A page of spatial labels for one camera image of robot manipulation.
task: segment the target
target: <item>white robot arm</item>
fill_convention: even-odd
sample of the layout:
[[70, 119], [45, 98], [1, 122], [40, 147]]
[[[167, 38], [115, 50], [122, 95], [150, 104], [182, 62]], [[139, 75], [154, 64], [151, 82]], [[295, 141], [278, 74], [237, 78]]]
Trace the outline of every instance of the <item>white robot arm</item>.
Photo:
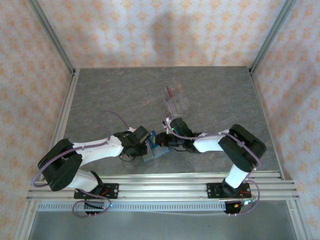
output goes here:
[[[166, 132], [155, 136], [155, 143], [161, 147], [182, 146], [189, 153], [224, 151], [233, 161], [233, 166], [223, 180], [223, 190], [232, 197], [246, 176], [259, 164], [266, 152], [266, 146], [242, 126], [235, 124], [230, 129], [217, 133], [193, 133], [181, 118], [163, 122]], [[95, 195], [101, 194], [101, 180], [95, 172], [85, 172], [79, 167], [107, 157], [126, 155], [129, 157], [147, 154], [150, 133], [140, 126], [137, 129], [118, 132], [107, 139], [92, 142], [71, 143], [68, 139], [59, 141], [38, 163], [41, 169], [50, 159], [73, 149], [48, 165], [42, 174], [52, 191], [65, 187], [81, 189]]]

